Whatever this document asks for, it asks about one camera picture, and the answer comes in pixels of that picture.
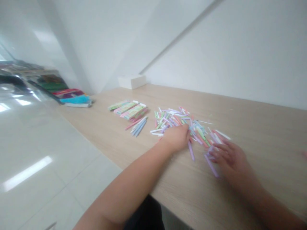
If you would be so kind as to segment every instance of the pink paper straw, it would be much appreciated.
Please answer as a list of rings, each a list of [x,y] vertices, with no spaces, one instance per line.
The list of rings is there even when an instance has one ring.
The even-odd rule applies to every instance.
[[[213,133],[210,133],[212,139],[214,140],[215,143],[218,143],[218,141],[216,140],[215,136],[213,135]]]
[[[208,164],[209,164],[209,166],[210,166],[210,168],[211,168],[213,174],[215,175],[215,177],[219,177],[217,171],[216,171],[215,168],[213,167],[212,162],[209,160],[208,156],[207,156],[206,154],[205,154],[204,156],[205,156],[205,158],[206,158],[206,160],[207,160],[207,162],[208,162]]]
[[[190,149],[191,158],[192,158],[193,161],[195,161],[195,157],[194,157],[191,141],[188,141],[188,145],[189,145],[189,149]]]
[[[132,123],[131,125],[129,125],[127,128],[125,128],[125,130],[128,130],[129,128],[131,128],[132,126],[134,126],[136,123],[138,123],[140,120],[142,120],[142,118],[140,118],[139,120],[137,120],[136,122]]]
[[[169,118],[169,120],[175,125],[178,126],[178,124],[176,122],[174,122],[171,118]]]

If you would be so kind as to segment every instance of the glossy floor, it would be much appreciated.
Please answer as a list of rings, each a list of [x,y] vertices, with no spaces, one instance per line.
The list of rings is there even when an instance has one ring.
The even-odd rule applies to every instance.
[[[0,229],[72,229],[121,172],[40,91],[0,85]],[[188,229],[163,209],[166,229]]]

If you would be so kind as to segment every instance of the blue paper straw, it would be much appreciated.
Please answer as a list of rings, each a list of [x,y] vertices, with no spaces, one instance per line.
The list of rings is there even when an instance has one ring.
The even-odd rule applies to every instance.
[[[141,127],[141,125],[142,125],[146,120],[147,120],[147,119],[143,120],[140,124],[138,124],[138,126],[137,126],[137,127],[135,128],[135,130],[133,131],[132,136],[134,136],[134,135],[137,133],[138,129]]]
[[[140,132],[142,131],[142,129],[143,129],[144,125],[146,124],[146,122],[147,122],[147,120],[145,120],[145,122],[142,124],[142,126],[138,129],[135,137],[137,137],[140,134]]]

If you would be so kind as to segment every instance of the purple paper straw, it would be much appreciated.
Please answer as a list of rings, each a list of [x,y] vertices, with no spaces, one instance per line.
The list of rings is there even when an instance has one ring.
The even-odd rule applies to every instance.
[[[196,135],[193,134],[193,137],[195,138],[195,140],[197,140],[197,142],[198,142],[199,144],[201,144],[201,145],[203,144],[203,143],[197,138]]]
[[[204,156],[205,156],[205,158],[206,158],[206,160],[207,160],[207,162],[208,162],[208,164],[209,164],[213,174],[215,175],[215,177],[219,177],[217,171],[213,167],[212,162],[209,160],[208,156],[206,154],[204,154]]]
[[[169,120],[173,123],[174,126],[178,126],[178,124],[174,122],[171,118],[169,118]]]
[[[182,112],[179,112],[179,111],[177,111],[177,110],[172,110],[172,109],[169,109],[169,110],[171,110],[171,111],[173,111],[173,112],[176,112],[176,113],[181,113],[181,114],[182,114]]]
[[[169,127],[169,125],[165,126],[162,130],[161,130],[161,133],[164,133],[165,130]]]
[[[193,153],[193,149],[192,149],[190,141],[188,141],[188,145],[189,145],[189,149],[190,149],[191,158],[192,158],[193,161],[195,161],[195,157],[194,157],[194,153]]]

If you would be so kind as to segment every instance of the forearm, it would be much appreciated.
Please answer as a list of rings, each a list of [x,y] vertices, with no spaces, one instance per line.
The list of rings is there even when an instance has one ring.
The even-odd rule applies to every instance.
[[[152,191],[171,154],[164,142],[156,144],[115,178],[87,212],[124,223]]]
[[[255,199],[248,198],[254,212],[272,230],[305,230],[305,223],[294,215],[269,192],[262,189]]]

